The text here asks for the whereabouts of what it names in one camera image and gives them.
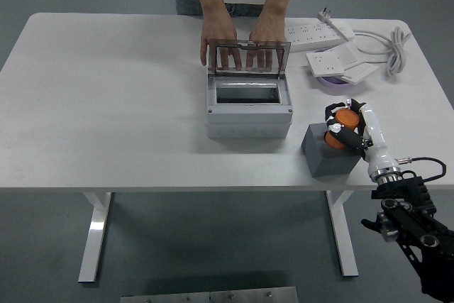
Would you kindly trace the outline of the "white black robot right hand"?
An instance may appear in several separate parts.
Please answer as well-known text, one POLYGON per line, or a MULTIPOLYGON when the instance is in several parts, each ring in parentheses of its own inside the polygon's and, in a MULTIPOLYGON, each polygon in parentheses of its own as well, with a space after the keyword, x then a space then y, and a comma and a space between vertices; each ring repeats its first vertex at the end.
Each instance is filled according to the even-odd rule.
POLYGON ((325 108, 325 141, 337 141, 360 155, 368 163, 367 173, 376 184, 402 179, 399 163, 388 151, 380 123, 372 107, 355 99, 325 108))

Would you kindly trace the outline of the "person's left hand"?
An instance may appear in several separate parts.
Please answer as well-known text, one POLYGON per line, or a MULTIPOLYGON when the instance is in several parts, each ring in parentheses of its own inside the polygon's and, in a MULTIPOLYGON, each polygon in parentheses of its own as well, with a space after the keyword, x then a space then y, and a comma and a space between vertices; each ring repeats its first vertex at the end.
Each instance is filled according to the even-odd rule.
MULTIPOLYGON (((284 13, 274 13, 263 10, 259 15, 258 21, 254 29, 249 35, 249 40, 253 42, 282 42, 285 41, 284 36, 284 13)), ((246 55, 246 69, 253 67, 254 61, 257 60, 257 67, 263 70, 271 70, 273 62, 273 51, 265 50, 249 50, 246 55)))

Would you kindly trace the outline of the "person's right hand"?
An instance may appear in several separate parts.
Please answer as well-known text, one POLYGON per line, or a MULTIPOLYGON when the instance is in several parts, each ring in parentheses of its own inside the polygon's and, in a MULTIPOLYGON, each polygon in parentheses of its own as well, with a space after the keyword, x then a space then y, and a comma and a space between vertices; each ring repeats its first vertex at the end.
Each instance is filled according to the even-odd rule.
POLYGON ((237 32, 233 20, 226 9, 210 11, 204 14, 201 38, 200 38, 200 61, 203 66, 207 65, 207 53, 210 40, 236 40, 237 32))

